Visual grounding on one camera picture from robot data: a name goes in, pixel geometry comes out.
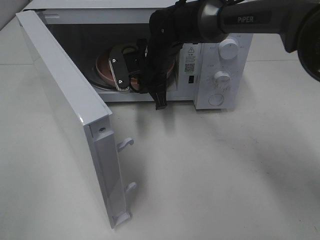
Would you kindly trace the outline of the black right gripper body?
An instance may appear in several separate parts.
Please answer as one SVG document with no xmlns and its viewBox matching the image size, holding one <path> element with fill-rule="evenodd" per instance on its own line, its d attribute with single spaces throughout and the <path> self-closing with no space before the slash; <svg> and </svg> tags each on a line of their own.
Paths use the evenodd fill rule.
<svg viewBox="0 0 320 240">
<path fill-rule="evenodd" d="M 152 35 L 147 45 L 147 55 L 142 65 L 139 91 L 152 94 L 167 91 L 167 73 L 183 43 Z"/>
</svg>

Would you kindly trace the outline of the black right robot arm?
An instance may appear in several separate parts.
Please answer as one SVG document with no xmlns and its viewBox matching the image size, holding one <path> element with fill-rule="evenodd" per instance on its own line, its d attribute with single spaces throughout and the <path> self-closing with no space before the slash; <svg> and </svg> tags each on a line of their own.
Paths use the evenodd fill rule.
<svg viewBox="0 0 320 240">
<path fill-rule="evenodd" d="M 179 0 L 149 18 L 150 39 L 140 88 L 167 106 L 168 64 L 186 43 L 219 43 L 228 34 L 278 34 L 304 70 L 320 78 L 320 3 L 317 0 Z"/>
</svg>

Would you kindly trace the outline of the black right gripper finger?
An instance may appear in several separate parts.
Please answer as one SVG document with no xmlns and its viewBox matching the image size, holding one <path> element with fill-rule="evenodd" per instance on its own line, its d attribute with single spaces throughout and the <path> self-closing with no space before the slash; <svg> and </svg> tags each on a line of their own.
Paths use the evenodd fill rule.
<svg viewBox="0 0 320 240">
<path fill-rule="evenodd" d="M 156 91 L 149 93 L 155 102 L 156 110 L 163 110 L 167 107 L 167 92 L 166 91 Z"/>
</svg>

